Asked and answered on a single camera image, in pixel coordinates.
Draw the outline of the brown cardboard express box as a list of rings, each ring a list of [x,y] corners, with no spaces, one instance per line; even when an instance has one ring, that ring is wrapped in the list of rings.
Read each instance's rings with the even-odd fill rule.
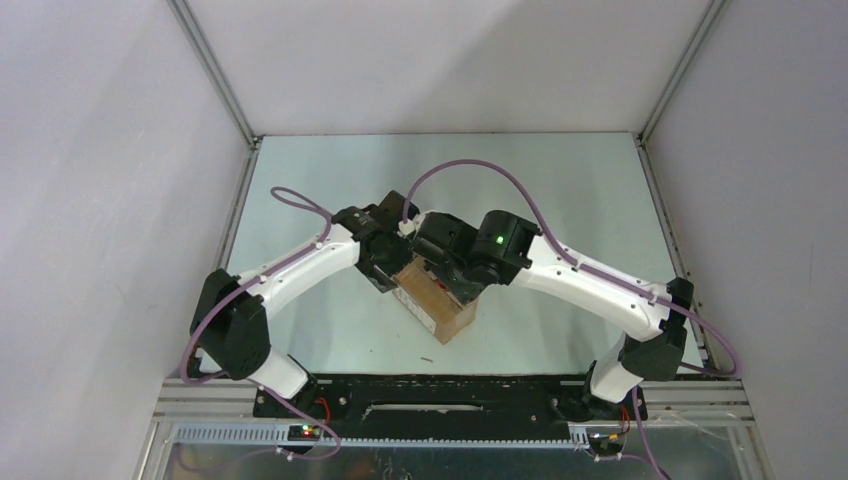
[[[433,277],[424,260],[415,257],[394,276],[392,293],[441,344],[447,344],[474,322],[479,300],[461,303],[448,290],[441,290]]]

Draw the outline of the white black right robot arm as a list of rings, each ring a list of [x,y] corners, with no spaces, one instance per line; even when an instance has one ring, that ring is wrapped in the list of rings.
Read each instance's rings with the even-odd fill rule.
[[[681,365],[687,331],[672,284],[646,283],[590,257],[566,257],[535,223],[503,210],[479,227],[444,212],[400,222],[401,234],[426,270],[461,303],[493,285],[543,292],[612,323],[621,339],[590,369],[581,392],[585,411],[606,418],[642,381],[670,381]]]

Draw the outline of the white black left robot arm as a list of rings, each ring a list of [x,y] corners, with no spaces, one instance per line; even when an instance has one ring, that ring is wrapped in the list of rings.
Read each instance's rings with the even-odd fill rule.
[[[413,260],[411,234],[420,209],[392,190],[378,204],[335,214],[286,187],[276,200],[323,218],[322,230],[282,257],[238,275],[220,268],[207,276],[190,327],[200,347],[232,380],[248,380],[277,394],[292,416],[316,403],[311,374],[274,347],[268,323],[287,304],[326,278],[357,269],[379,292],[396,289],[395,276]]]

